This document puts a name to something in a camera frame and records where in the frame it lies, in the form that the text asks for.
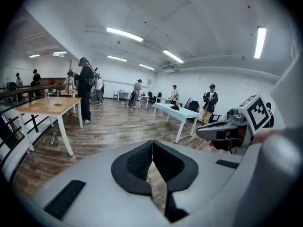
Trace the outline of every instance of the ceiling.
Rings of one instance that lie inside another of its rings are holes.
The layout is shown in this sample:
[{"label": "ceiling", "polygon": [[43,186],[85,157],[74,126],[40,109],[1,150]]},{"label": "ceiling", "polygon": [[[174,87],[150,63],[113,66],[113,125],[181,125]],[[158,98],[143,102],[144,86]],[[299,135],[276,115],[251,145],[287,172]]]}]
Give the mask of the ceiling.
[{"label": "ceiling", "polygon": [[[159,71],[181,58],[182,70],[256,71],[278,78],[291,62],[289,15],[273,0],[54,0],[62,23],[95,61],[108,55]],[[12,46],[27,56],[62,49],[24,17],[11,25]],[[254,59],[257,27],[267,28],[260,59]],[[108,33],[107,27],[143,37]]]}]

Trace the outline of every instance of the light blue tabletop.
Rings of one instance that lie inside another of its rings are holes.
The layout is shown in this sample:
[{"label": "light blue tabletop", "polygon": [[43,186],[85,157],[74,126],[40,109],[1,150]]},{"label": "light blue tabletop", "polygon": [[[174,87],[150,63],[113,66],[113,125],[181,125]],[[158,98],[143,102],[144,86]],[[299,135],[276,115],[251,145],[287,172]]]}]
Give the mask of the light blue tabletop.
[{"label": "light blue tabletop", "polygon": [[188,118],[197,118],[197,117],[200,118],[201,117],[201,114],[188,110],[186,108],[179,107],[180,110],[172,109],[171,108],[173,106],[172,104],[155,103],[152,106],[155,108],[161,109],[162,111],[168,113],[169,115],[173,116],[176,119],[179,119],[181,122],[184,122],[184,123],[185,123],[186,119],[188,119]]}]

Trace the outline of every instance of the wooden floor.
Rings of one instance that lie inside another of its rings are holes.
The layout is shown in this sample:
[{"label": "wooden floor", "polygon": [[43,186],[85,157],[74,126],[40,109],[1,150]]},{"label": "wooden floor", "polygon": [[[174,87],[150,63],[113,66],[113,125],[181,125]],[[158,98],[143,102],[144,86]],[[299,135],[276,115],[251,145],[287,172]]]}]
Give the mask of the wooden floor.
[{"label": "wooden floor", "polygon": [[[91,105],[91,118],[94,123],[85,124],[81,129],[78,119],[64,120],[66,134],[69,138],[74,156],[70,157],[63,143],[59,126],[51,128],[35,145],[35,151],[27,155],[17,171],[13,189],[18,193],[32,197],[54,176],[81,159],[97,152],[110,150],[143,140],[165,140],[173,142],[179,129],[180,121],[157,110],[155,124],[152,124],[154,108],[129,109],[120,101],[106,99],[103,105]],[[215,151],[208,143],[190,133],[192,125],[184,125],[179,145],[206,151]],[[58,145],[51,145],[53,133],[57,133]],[[166,184],[157,168],[152,163],[147,182],[152,186],[153,201],[163,212],[166,200]]]}]

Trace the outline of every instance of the linear light fixture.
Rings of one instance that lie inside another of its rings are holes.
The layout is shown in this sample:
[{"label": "linear light fixture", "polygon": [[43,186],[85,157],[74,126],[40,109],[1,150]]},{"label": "linear light fixture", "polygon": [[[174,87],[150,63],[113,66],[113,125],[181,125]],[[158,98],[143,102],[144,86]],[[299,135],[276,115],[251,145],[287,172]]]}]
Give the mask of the linear light fixture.
[{"label": "linear light fixture", "polygon": [[121,59],[121,58],[114,57],[114,56],[110,56],[110,55],[108,55],[107,57],[108,57],[108,58],[111,58],[111,59],[114,59],[114,60],[127,61],[127,60],[125,60],[125,59]]},{"label": "linear light fixture", "polygon": [[66,51],[59,51],[59,52],[53,52],[53,54],[54,55],[56,55],[56,54],[67,54],[67,52]]},{"label": "linear light fixture", "polygon": [[34,58],[34,57],[38,57],[40,56],[40,54],[37,54],[37,55],[31,55],[29,58]]},{"label": "linear light fixture", "polygon": [[139,66],[143,66],[143,67],[148,68],[148,69],[150,69],[150,70],[155,70],[154,68],[151,68],[151,67],[149,67],[149,66],[144,66],[144,65],[142,65],[142,64],[139,64]]},{"label": "linear light fixture", "polygon": [[180,62],[180,63],[184,62],[180,58],[178,58],[177,56],[175,56],[174,54],[170,53],[168,50],[164,50],[163,53],[165,53],[168,56],[170,56],[171,58],[175,59],[177,62]]},{"label": "linear light fixture", "polygon": [[258,39],[254,58],[260,59],[266,35],[266,28],[258,27]]},{"label": "linear light fixture", "polygon": [[143,38],[141,38],[139,36],[132,35],[130,33],[124,32],[122,30],[118,30],[118,29],[114,29],[114,28],[107,28],[107,31],[111,32],[111,33],[118,34],[118,35],[123,35],[123,36],[129,37],[129,38],[132,38],[132,39],[134,39],[136,41],[139,41],[139,42],[141,42],[143,40]]}]

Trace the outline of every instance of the desk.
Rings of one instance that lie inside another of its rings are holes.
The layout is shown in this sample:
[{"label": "desk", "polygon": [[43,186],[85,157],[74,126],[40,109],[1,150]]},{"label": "desk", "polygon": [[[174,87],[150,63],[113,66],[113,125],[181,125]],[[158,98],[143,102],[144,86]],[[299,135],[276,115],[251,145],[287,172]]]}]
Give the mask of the desk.
[{"label": "desk", "polygon": [[156,102],[158,102],[158,99],[160,99],[161,104],[171,104],[170,99],[167,98],[162,98],[162,97],[157,97]]},{"label": "desk", "polygon": [[[61,90],[60,92],[61,96],[67,96],[68,93],[67,93],[67,90]],[[76,95],[78,94],[78,91],[70,91],[70,97],[76,97]],[[76,113],[76,107],[73,106],[72,107],[72,112],[75,114]]]},{"label": "desk", "polygon": [[[16,111],[19,115],[19,120],[20,120],[20,124],[21,124],[21,128],[22,128],[24,137],[28,141],[28,143],[30,145],[29,147],[32,151],[34,151],[35,149],[27,134],[22,114],[49,116],[49,120],[50,120],[52,127],[53,127],[53,122],[52,122],[52,119],[50,116],[57,117],[64,144],[66,146],[68,153],[70,154],[70,156],[72,156],[74,153],[71,149],[71,145],[66,136],[62,115],[65,114],[69,109],[74,107],[76,104],[78,104],[80,128],[83,128],[80,100],[81,100],[81,98],[49,97],[49,98],[41,98],[39,100],[30,102],[28,104],[25,104],[21,107],[16,108]],[[57,106],[54,106],[54,104],[62,104],[62,106],[57,107]]]},{"label": "desk", "polygon": [[119,102],[120,93],[125,93],[125,94],[127,94],[127,100],[128,100],[128,95],[131,94],[131,93],[128,93],[128,92],[121,92],[121,91],[118,91],[118,96],[117,96],[117,101],[118,101],[118,102]]},{"label": "desk", "polygon": [[146,109],[147,109],[147,105],[148,105],[148,99],[150,98],[149,96],[139,96],[140,98],[139,98],[139,109],[140,109],[140,106],[141,106],[141,99],[142,98],[146,98]]},{"label": "desk", "polygon": [[190,134],[189,134],[190,136],[192,136],[193,132],[194,132],[194,129],[195,129],[195,126],[196,126],[196,123],[197,123],[197,120],[198,120],[198,118],[201,117],[201,115],[197,112],[188,110],[186,108],[181,108],[181,107],[179,108],[180,109],[179,111],[174,110],[174,109],[171,108],[171,106],[172,106],[171,104],[158,104],[158,103],[153,104],[153,107],[155,108],[155,110],[154,110],[154,113],[153,113],[152,124],[155,123],[155,116],[156,116],[157,108],[161,109],[162,111],[164,111],[168,114],[166,122],[169,121],[169,116],[170,115],[173,116],[174,118],[180,120],[181,124],[180,124],[179,131],[178,131],[178,134],[177,134],[177,137],[176,137],[176,140],[175,140],[175,143],[178,143],[186,119],[195,118],[195,122],[194,122],[193,127],[190,131]]}]

